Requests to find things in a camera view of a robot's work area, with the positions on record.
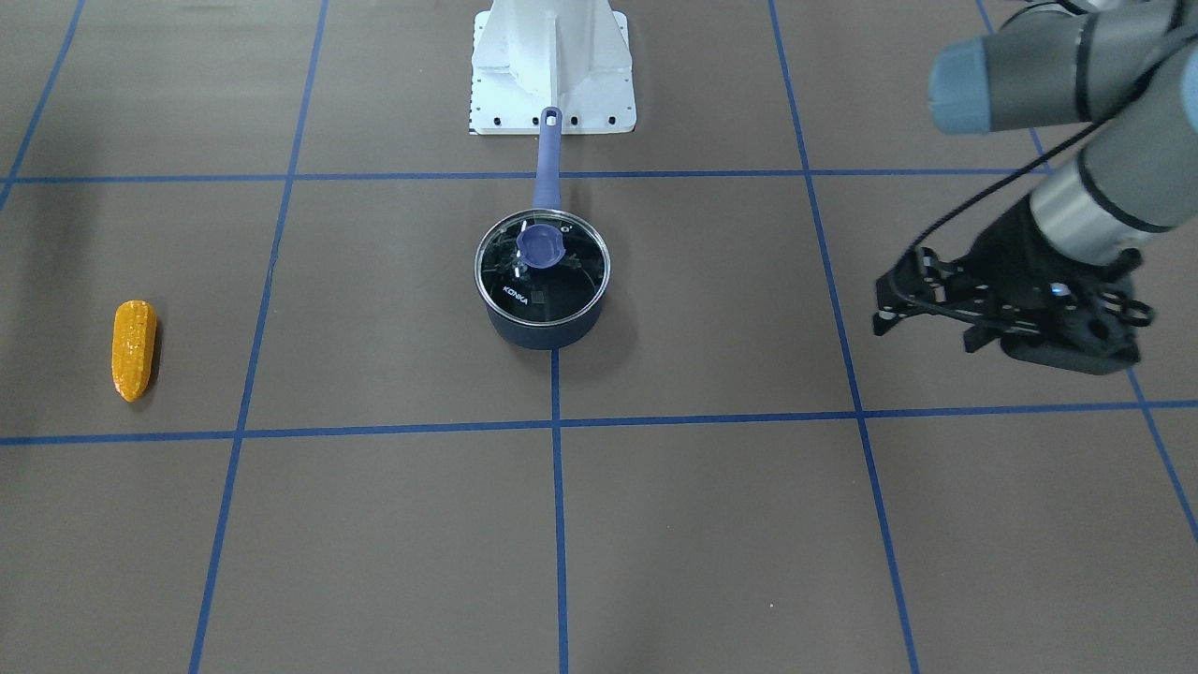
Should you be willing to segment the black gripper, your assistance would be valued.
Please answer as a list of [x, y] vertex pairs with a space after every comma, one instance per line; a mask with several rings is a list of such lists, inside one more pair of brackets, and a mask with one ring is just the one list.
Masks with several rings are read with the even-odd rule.
[[978, 236], [964, 256], [964, 272], [1035, 329], [1003, 332], [1002, 353], [1045, 368], [1108, 375], [1140, 362], [1137, 332], [1144, 326], [1144, 303], [1135, 298], [1132, 273], [1143, 261], [1137, 248], [1100, 266], [1061, 255], [1023, 198]]

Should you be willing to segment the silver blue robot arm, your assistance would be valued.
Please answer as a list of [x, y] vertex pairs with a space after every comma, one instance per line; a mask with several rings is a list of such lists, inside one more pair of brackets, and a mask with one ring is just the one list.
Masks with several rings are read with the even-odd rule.
[[952, 263], [980, 300], [968, 350], [1117, 374], [1140, 359], [1146, 242], [1194, 221], [1193, 1], [1041, 1], [946, 45], [928, 72], [946, 134], [1077, 126], [1075, 153]]

